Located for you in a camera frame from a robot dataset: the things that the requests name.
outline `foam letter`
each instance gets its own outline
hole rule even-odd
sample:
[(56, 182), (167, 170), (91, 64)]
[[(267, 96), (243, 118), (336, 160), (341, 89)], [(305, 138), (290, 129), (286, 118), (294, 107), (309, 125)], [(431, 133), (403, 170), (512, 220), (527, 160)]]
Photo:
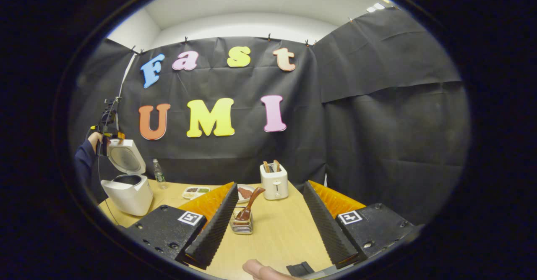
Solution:
[(233, 47), (229, 50), (228, 65), (230, 67), (244, 67), (250, 64), (250, 49), (244, 47)]
[(266, 132), (283, 131), (287, 126), (282, 122), (282, 114), (280, 113), (280, 102), (283, 100), (281, 96), (263, 96), (261, 102), (265, 103), (267, 113)]
[(201, 136), (198, 122), (207, 136), (211, 134), (214, 123), (216, 123), (216, 129), (214, 130), (214, 135), (216, 136), (230, 136), (235, 133), (235, 129), (232, 128), (231, 118), (232, 99), (221, 98), (217, 100), (211, 112), (209, 112), (203, 100), (191, 100), (186, 105), (190, 108), (190, 130), (186, 132), (186, 136), (189, 138), (199, 138)]
[(196, 68), (196, 60), (198, 60), (199, 54), (197, 52), (183, 52), (179, 56), (179, 59), (173, 62), (172, 68), (175, 70), (192, 70)]
[(159, 80), (159, 76), (155, 75), (155, 72), (161, 72), (162, 66), (161, 61), (164, 59), (164, 54), (159, 54), (140, 68), (143, 71), (143, 76), (146, 78), (146, 83), (143, 85), (144, 88), (147, 88), (156, 81)]
[(295, 70), (295, 64), (289, 64), (289, 58), (294, 58), (295, 54), (288, 52), (287, 48), (280, 48), (272, 52), (276, 55), (276, 60), (278, 61), (278, 67), (284, 71), (293, 71)]
[(159, 127), (156, 130), (151, 130), (149, 127), (149, 119), (151, 118), (151, 111), (153, 106), (142, 106), (138, 109), (140, 112), (140, 134), (147, 140), (157, 140), (164, 136), (166, 133), (167, 111), (171, 106), (169, 104), (159, 104), (157, 110), (159, 111)]

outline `spatula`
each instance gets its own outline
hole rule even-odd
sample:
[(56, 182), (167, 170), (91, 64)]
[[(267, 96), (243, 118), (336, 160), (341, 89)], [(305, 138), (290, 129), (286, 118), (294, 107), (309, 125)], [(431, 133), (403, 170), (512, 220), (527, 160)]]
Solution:
[(235, 217), (235, 220), (239, 221), (246, 221), (250, 218), (250, 209), (252, 208), (253, 201), (259, 196), (261, 193), (265, 192), (264, 188), (261, 188), (258, 186), (253, 190), (252, 196), (250, 196), (250, 201), (248, 201), (248, 205), (240, 211), (237, 216)]

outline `hand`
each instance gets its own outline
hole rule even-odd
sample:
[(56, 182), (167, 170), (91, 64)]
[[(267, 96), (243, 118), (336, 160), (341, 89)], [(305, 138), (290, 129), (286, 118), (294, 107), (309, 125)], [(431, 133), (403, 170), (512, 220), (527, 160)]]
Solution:
[(277, 272), (271, 267), (265, 267), (256, 259), (250, 259), (242, 265), (244, 272), (252, 275), (254, 280), (301, 280), (300, 278)]
[(90, 137), (88, 137), (88, 140), (90, 141), (90, 144), (94, 149), (94, 152), (97, 153), (97, 150), (96, 150), (97, 141), (101, 142), (102, 144), (102, 134), (100, 134), (99, 132), (93, 132), (91, 133)]

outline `plastic bottle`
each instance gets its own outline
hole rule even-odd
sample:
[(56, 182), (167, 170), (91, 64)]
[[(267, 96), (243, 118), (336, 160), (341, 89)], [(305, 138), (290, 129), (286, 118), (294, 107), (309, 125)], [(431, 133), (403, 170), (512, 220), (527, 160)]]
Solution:
[(167, 188), (166, 180), (164, 178), (164, 174), (162, 173), (161, 165), (159, 165), (159, 161), (157, 161), (157, 158), (153, 159), (153, 167), (154, 167), (154, 170), (155, 170), (155, 179), (157, 179), (157, 182), (159, 183), (159, 186), (162, 189)]

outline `rice cooker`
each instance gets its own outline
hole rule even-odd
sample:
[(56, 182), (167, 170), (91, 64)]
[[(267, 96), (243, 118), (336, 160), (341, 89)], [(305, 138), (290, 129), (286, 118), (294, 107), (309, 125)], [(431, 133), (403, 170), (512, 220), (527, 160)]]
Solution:
[(147, 213), (153, 191), (149, 187), (146, 163), (133, 140), (111, 139), (106, 154), (119, 171), (125, 173), (101, 185), (117, 208), (127, 214), (143, 216)]

